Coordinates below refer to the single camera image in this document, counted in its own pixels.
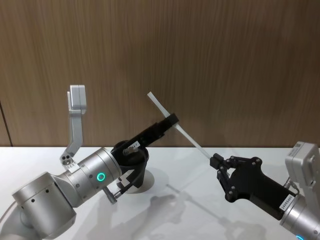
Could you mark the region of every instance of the white table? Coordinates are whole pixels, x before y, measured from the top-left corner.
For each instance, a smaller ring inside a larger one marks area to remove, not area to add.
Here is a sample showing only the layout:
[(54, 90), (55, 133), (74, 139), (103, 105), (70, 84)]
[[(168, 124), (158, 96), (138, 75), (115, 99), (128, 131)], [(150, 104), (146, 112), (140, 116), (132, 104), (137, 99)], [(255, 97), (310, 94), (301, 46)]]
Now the white table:
[[(77, 162), (98, 147), (82, 147)], [(278, 240), (295, 239), (273, 217), (247, 200), (229, 203), (217, 171), (195, 148), (148, 148), (151, 189), (124, 194), (111, 205), (103, 192), (76, 208), (73, 227), (58, 240)], [(63, 147), (0, 147), (0, 215), (11, 196), (42, 172), (64, 172)], [(206, 148), (223, 157), (260, 157), (262, 171), (280, 184), (290, 148)]]

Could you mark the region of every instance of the white stick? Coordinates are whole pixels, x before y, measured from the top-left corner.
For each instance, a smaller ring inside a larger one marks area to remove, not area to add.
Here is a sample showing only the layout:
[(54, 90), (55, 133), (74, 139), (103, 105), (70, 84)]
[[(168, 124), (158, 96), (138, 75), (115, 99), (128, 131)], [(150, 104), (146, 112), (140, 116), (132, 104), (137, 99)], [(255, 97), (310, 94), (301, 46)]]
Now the white stick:
[[(148, 97), (152, 100), (152, 102), (158, 107), (161, 113), (167, 118), (170, 113), (161, 105), (158, 99), (153, 95), (152, 92), (149, 92)], [(211, 156), (207, 153), (179, 124), (175, 124), (174, 127), (183, 135), (186, 139), (189, 140), (206, 158), (210, 159)]]

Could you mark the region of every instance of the green led ring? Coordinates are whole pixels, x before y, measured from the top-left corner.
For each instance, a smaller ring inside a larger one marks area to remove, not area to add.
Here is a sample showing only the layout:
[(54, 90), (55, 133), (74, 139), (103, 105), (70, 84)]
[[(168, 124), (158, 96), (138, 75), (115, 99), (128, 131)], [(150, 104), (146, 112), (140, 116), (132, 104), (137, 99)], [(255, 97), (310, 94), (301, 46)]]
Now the green led ring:
[(98, 175), (96, 176), (96, 179), (99, 182), (103, 182), (106, 179), (106, 175), (103, 172), (98, 173)]

